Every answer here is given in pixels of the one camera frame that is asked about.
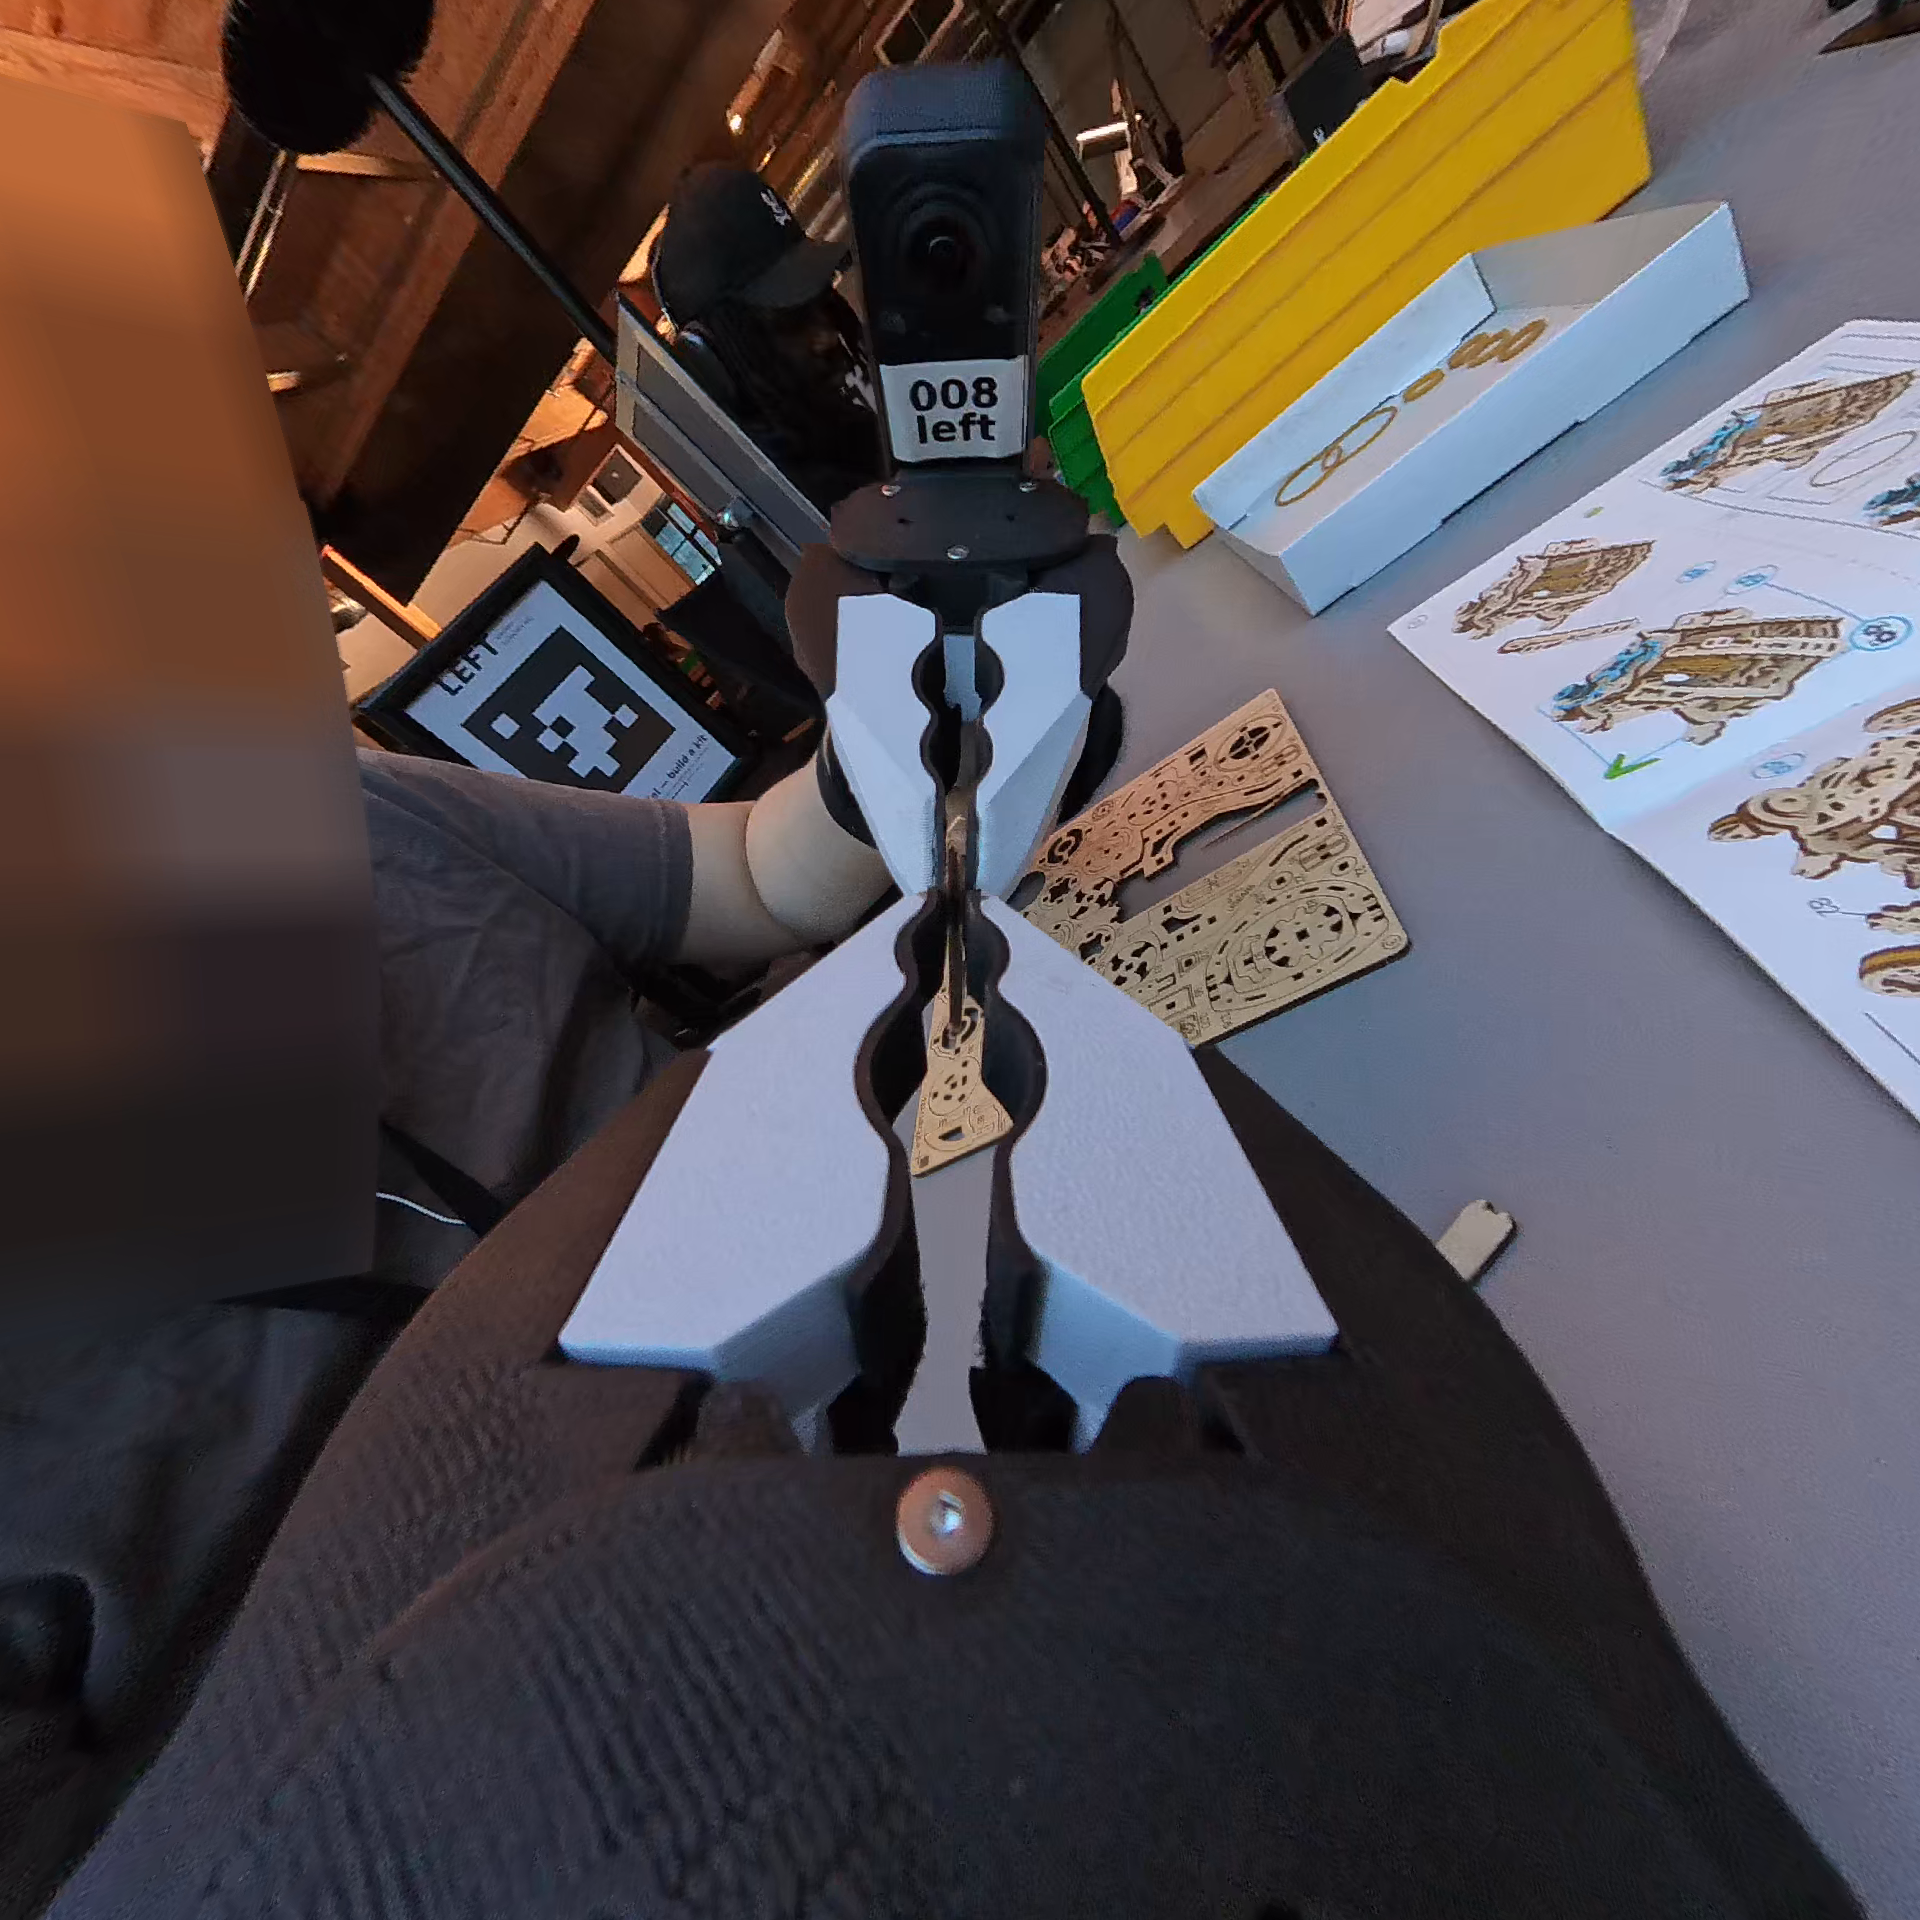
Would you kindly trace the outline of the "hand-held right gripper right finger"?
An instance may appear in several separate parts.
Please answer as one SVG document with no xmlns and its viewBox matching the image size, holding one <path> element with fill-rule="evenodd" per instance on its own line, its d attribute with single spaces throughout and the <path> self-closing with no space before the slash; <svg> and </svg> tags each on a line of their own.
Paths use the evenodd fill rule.
<svg viewBox="0 0 1920 1920">
<path fill-rule="evenodd" d="M 986 897 L 966 914 L 992 1151 L 968 1400 L 986 1449 L 1083 1449 L 1142 1378 L 1322 1355 L 1338 1320 L 1188 1043 Z"/>
</svg>

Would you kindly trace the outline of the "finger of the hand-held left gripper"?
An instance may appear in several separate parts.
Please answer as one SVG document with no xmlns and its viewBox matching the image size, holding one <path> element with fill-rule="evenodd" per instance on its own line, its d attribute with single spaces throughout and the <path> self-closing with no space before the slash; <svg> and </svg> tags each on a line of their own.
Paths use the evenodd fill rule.
<svg viewBox="0 0 1920 1920">
<path fill-rule="evenodd" d="M 1056 822 L 1087 739 L 1080 598 L 1026 591 L 987 609 L 974 663 L 998 665 L 998 689 L 962 723 L 956 803 L 966 822 L 974 887 L 1007 895 Z"/>
<path fill-rule="evenodd" d="M 831 663 L 831 751 L 887 873 L 906 895 L 954 899 L 946 783 L 928 760 L 944 712 L 939 617 L 890 591 L 843 594 Z"/>
</svg>

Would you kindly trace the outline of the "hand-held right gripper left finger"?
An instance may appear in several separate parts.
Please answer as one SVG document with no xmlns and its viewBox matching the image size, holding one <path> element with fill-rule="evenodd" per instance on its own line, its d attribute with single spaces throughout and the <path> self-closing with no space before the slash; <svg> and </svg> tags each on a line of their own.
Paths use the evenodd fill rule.
<svg viewBox="0 0 1920 1920">
<path fill-rule="evenodd" d="M 938 968 L 938 897 L 907 895 L 708 1043 L 567 1359 L 760 1385 L 837 1453 L 899 1450 L 928 1314 L 895 1125 Z"/>
</svg>

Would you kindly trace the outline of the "wooden model part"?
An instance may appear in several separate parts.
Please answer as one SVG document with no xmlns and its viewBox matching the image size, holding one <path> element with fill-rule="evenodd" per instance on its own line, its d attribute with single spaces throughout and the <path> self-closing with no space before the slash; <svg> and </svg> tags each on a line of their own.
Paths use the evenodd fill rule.
<svg viewBox="0 0 1920 1920">
<path fill-rule="evenodd" d="M 976 790 L 986 767 L 986 729 L 978 719 L 959 722 L 954 779 L 944 794 L 939 985 L 928 1003 L 925 1069 L 910 1151 L 916 1176 L 957 1162 L 1013 1131 L 1007 1110 L 990 1087 L 987 1009 L 974 985 L 968 946 L 978 862 Z"/>
</svg>

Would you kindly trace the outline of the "person's left forearm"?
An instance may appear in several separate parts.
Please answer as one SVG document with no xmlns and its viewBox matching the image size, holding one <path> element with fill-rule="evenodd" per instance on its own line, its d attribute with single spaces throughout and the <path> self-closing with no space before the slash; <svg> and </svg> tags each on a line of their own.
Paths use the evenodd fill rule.
<svg viewBox="0 0 1920 1920">
<path fill-rule="evenodd" d="M 816 769 L 747 802 L 640 800 L 359 751 L 390 1043 L 531 1057 L 648 968 L 752 968 L 890 887 Z"/>
</svg>

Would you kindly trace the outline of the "laser-cut wooden parts sheet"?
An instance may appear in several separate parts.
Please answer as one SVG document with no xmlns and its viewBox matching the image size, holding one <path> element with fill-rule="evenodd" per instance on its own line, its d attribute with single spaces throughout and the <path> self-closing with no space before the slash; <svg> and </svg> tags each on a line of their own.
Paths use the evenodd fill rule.
<svg viewBox="0 0 1920 1920">
<path fill-rule="evenodd" d="M 1130 914 L 1125 888 L 1205 829 L 1302 800 L 1258 845 Z M 1040 840 L 1015 883 L 1026 921 L 1188 1043 L 1397 961 L 1408 934 L 1302 733 L 1269 688 Z"/>
</svg>

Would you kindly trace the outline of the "green plastic bin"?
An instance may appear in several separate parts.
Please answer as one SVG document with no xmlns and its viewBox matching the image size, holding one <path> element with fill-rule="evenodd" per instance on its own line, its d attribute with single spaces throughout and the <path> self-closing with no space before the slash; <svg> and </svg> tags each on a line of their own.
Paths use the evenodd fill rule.
<svg viewBox="0 0 1920 1920">
<path fill-rule="evenodd" d="M 1035 426 L 1048 447 L 1053 477 L 1075 491 L 1092 514 L 1123 527 L 1125 514 L 1083 398 L 1087 369 L 1157 304 L 1171 277 L 1158 256 L 1142 253 L 1110 279 L 1087 313 L 1040 359 Z"/>
</svg>

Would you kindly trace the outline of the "framed tag sign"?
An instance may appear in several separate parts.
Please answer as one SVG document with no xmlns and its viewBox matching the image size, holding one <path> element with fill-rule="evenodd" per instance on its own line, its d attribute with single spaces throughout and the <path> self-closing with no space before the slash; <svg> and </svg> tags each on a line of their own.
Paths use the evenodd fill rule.
<svg viewBox="0 0 1920 1920">
<path fill-rule="evenodd" d="M 351 714 L 389 751 L 598 794 L 724 800 L 758 763 L 750 735 L 542 546 Z"/>
</svg>

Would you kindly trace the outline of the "grey monitor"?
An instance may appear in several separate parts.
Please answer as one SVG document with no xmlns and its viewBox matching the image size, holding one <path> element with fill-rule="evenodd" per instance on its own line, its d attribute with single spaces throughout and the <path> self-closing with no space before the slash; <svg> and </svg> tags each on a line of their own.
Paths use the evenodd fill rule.
<svg viewBox="0 0 1920 1920">
<path fill-rule="evenodd" d="M 614 302 L 614 425 L 715 527 L 754 537 L 794 568 L 826 544 L 828 515 L 662 344 L 623 296 Z"/>
</svg>

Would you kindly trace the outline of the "yellow plastic bin stack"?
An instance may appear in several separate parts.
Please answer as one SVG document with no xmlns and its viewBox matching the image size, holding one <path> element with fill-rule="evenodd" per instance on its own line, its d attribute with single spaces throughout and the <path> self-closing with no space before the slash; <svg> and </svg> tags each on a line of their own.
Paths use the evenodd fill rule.
<svg viewBox="0 0 1920 1920">
<path fill-rule="evenodd" d="M 1171 282 L 1083 377 L 1117 511 L 1194 493 L 1463 256 L 1594 224 L 1650 177 L 1628 2 L 1486 2 Z"/>
</svg>

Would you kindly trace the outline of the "white cardboard box tray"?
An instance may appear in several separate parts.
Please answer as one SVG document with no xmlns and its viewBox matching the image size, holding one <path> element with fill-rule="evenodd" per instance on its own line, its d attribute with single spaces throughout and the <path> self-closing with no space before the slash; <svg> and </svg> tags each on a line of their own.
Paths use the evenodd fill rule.
<svg viewBox="0 0 1920 1920">
<path fill-rule="evenodd" d="M 1463 256 L 1254 431 L 1190 498 L 1315 614 L 1749 299 L 1731 202 L 1615 215 Z M 1547 317 L 1519 359 L 1452 375 L 1307 498 L 1280 481 L 1484 329 Z"/>
</svg>

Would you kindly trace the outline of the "set of tan rubber bands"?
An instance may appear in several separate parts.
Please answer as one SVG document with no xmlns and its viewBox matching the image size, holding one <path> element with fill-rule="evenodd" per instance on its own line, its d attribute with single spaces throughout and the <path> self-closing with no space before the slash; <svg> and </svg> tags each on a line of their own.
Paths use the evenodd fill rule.
<svg viewBox="0 0 1920 1920">
<path fill-rule="evenodd" d="M 1368 413 L 1348 422 L 1316 455 L 1296 466 L 1280 481 L 1276 505 L 1286 507 L 1322 488 L 1332 472 L 1378 442 L 1411 405 L 1444 389 L 1452 375 L 1466 375 L 1486 366 L 1507 366 L 1530 352 L 1547 329 L 1547 317 L 1535 317 L 1522 326 L 1484 329 L 1469 335 L 1452 349 L 1444 362 L 1414 377 L 1399 394 L 1381 399 Z"/>
</svg>

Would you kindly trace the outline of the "illustrated instruction booklet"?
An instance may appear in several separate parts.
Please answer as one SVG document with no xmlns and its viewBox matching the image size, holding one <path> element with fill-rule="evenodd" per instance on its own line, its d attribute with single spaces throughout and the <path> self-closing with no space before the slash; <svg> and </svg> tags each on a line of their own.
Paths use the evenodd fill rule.
<svg viewBox="0 0 1920 1920">
<path fill-rule="evenodd" d="M 1851 320 L 1395 639 L 1918 1110 L 1918 325 Z"/>
</svg>

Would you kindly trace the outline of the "black fuzzy microphone on boom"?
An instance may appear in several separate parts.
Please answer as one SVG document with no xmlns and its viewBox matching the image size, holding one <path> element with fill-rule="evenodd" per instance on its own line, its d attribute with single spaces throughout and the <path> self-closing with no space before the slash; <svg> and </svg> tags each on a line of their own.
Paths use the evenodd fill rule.
<svg viewBox="0 0 1920 1920">
<path fill-rule="evenodd" d="M 374 111 L 418 147 L 468 213 L 538 277 L 576 334 L 610 366 L 618 330 L 410 90 L 434 25 L 430 2 L 228 2 L 223 81 L 230 106 L 275 147 L 341 152 Z"/>
</svg>

